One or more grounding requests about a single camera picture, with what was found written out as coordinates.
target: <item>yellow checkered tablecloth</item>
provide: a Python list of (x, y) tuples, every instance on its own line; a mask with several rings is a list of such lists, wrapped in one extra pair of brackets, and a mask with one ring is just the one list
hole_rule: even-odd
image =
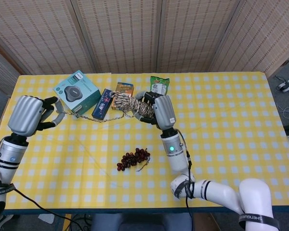
[[(260, 178), (271, 189), (273, 205), (289, 205), (289, 143), (266, 77), (260, 72), (154, 74), (169, 77), (168, 95), (175, 124), (186, 139), (197, 180), (210, 179), (235, 190), (245, 178)], [(134, 93), (150, 89), (151, 74), (88, 74), (102, 92), (118, 81)], [(68, 75), (20, 76), (0, 127), (0, 139), (21, 95), (54, 96), (52, 88)], [(93, 109), (86, 115), (91, 117)], [(109, 109), (106, 118), (121, 115)], [(55, 128), (28, 138), (29, 147), (13, 179), (15, 186), (46, 208), (185, 207), (170, 191), (172, 173), (160, 131), (135, 118), (95, 123), (65, 116)], [(117, 172), (127, 151), (147, 147), (150, 163), (140, 172)], [(194, 199), (191, 207), (216, 206)], [(7, 209), (34, 204), (8, 193)]]

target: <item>wicker folding screen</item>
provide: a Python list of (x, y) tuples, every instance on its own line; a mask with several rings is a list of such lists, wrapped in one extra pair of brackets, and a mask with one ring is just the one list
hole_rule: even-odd
[(101, 72), (155, 72), (159, 0), (79, 0), (81, 20)]
[(0, 0), (0, 38), (32, 74), (93, 72), (64, 0)]
[(289, 58), (289, 0), (242, 0), (210, 71), (262, 71)]
[(159, 72), (206, 71), (237, 0), (165, 0)]
[(11, 95), (18, 79), (19, 73), (0, 54), (0, 90)]

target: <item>robotic hand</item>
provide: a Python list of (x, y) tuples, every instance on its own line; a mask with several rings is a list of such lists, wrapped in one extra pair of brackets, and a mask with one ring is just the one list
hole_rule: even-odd
[(153, 118), (143, 117), (134, 112), (135, 117), (162, 130), (161, 139), (171, 169), (180, 173), (171, 182), (171, 191), (177, 198), (201, 198), (225, 206), (240, 215), (239, 224), (247, 231), (279, 230), (278, 221), (273, 218), (271, 192), (266, 183), (259, 179), (246, 179), (240, 183), (239, 193), (236, 193), (228, 185), (211, 180), (195, 182), (190, 172), (192, 162), (184, 138), (179, 130), (173, 128), (176, 117), (170, 97), (145, 91), (135, 97), (151, 104), (154, 109)]
[[(55, 104), (59, 114), (52, 122), (44, 122), (54, 111), (52, 104)], [(29, 145), (27, 137), (34, 135), (37, 130), (57, 126), (64, 115), (63, 106), (57, 97), (45, 100), (32, 96), (19, 98), (8, 123), (12, 134), (0, 141), (0, 214), (5, 208), (6, 193), (15, 189), (11, 182)]]

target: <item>green snack bag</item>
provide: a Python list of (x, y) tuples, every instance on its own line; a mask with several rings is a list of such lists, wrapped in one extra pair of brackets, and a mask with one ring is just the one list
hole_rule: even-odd
[(169, 85), (169, 78), (160, 78), (156, 76), (151, 76), (150, 83), (151, 83), (151, 88), (150, 90), (152, 92), (166, 95), (168, 91), (168, 85)]

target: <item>grapes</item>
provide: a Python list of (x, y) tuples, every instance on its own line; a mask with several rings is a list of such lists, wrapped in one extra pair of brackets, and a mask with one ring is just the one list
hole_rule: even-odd
[(136, 166), (137, 163), (147, 161), (149, 159), (149, 156), (150, 153), (148, 153), (147, 149), (136, 148), (135, 153), (126, 152), (125, 155), (122, 156), (121, 163), (117, 163), (117, 170), (124, 171), (126, 168)]

